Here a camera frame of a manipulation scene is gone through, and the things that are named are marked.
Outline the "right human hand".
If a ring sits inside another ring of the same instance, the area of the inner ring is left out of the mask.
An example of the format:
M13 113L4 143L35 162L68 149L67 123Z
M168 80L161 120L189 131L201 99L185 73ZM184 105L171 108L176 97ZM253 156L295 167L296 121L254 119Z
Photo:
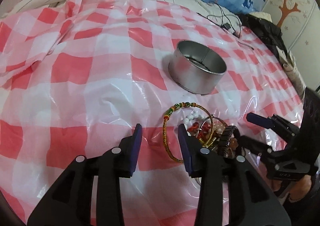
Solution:
M306 175L289 191L289 202L296 203L315 195L316 176Z

